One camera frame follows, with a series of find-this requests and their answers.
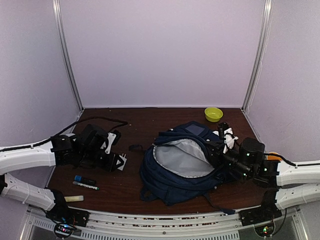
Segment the navy blue student backpack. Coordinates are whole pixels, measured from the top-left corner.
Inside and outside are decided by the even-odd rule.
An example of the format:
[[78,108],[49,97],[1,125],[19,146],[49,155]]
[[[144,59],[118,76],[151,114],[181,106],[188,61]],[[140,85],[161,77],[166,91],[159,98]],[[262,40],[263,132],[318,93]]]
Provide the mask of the navy blue student backpack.
[[211,190],[236,179],[226,167],[209,163],[205,144],[217,141],[223,142],[218,130],[197,121],[161,131],[144,151],[139,169],[140,199],[144,202],[159,199],[166,206],[198,196],[210,202]]

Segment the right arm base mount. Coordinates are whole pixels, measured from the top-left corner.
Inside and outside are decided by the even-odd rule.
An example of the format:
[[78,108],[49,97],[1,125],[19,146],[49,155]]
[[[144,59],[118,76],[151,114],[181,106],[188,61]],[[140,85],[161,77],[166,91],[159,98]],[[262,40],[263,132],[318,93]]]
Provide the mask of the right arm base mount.
[[241,210],[239,218],[242,226],[255,225],[281,217],[282,211],[276,207],[277,192],[277,189],[267,190],[260,206]]

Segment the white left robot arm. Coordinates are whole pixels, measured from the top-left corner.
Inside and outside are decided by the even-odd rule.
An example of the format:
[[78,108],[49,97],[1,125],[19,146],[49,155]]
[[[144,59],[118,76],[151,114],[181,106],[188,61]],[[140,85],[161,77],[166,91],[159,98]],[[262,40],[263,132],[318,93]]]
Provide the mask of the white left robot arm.
[[36,187],[13,177],[11,172],[35,167],[78,167],[82,163],[108,172],[123,170],[125,155],[112,152],[112,146],[120,138],[117,130],[107,132],[88,124],[80,134],[58,134],[28,145],[1,148],[0,195],[41,208],[67,222],[72,218],[72,211],[60,191]]

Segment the pale yellow eraser stick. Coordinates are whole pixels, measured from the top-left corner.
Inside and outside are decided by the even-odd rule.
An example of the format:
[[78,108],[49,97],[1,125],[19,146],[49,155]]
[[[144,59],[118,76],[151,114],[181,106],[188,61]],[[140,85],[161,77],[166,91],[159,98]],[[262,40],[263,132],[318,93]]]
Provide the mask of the pale yellow eraser stick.
[[81,201],[84,200],[84,196],[83,195],[65,196],[64,199],[65,199],[65,201],[67,203],[70,203],[70,202],[81,202]]

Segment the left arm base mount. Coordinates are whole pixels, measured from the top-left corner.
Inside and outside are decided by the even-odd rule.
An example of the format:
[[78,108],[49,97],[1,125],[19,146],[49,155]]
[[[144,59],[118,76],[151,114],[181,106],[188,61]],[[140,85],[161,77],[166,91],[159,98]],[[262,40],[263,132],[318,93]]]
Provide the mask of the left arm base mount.
[[53,207],[50,210],[45,210],[45,215],[48,219],[52,220],[55,223],[65,223],[72,225],[73,227],[86,227],[89,212],[85,210],[78,210],[68,207],[65,196],[58,190],[51,190],[53,193]]

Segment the white marker pen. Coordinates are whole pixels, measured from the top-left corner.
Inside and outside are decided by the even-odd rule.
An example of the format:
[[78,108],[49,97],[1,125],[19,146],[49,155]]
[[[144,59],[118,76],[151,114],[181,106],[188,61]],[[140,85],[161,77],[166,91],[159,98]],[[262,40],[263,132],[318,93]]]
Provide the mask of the white marker pen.
[[87,188],[87,189],[92,189],[92,190],[95,190],[95,191],[99,191],[100,190],[100,188],[97,187],[97,186],[92,186],[92,185],[84,184],[84,183],[77,182],[77,181],[73,181],[72,184],[75,185],[75,186],[79,186],[79,187],[83,187],[83,188]]

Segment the blue cap black marker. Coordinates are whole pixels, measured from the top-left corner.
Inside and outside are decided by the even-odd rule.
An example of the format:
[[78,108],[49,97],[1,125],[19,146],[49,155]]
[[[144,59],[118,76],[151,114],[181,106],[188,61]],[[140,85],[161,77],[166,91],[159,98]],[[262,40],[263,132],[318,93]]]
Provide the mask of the blue cap black marker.
[[82,184],[86,184],[86,185],[90,185],[90,186],[95,186],[96,185],[96,180],[92,180],[92,179],[89,179],[89,178],[86,178],[86,177],[83,177],[83,176],[80,176],[80,175],[76,175],[74,177],[74,180],[76,182],[79,182],[79,183],[82,183]]

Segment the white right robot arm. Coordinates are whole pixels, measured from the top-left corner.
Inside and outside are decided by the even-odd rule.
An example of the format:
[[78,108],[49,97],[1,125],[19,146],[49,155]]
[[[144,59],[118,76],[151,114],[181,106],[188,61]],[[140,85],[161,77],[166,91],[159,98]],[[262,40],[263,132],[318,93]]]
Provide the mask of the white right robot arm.
[[259,220],[268,220],[276,211],[319,201],[320,162],[292,162],[278,153],[265,152],[265,145],[254,138],[245,138],[237,149],[224,141],[207,142],[209,163],[225,167],[243,179],[266,188],[256,210]]

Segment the white power adapter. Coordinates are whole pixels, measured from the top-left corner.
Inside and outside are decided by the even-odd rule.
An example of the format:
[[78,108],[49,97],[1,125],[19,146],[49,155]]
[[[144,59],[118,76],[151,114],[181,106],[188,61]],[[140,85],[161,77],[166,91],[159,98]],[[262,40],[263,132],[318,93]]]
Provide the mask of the white power adapter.
[[116,159],[116,169],[123,171],[124,167],[126,165],[126,162],[127,162],[127,155],[126,154],[123,153],[121,155],[118,155],[117,159]]

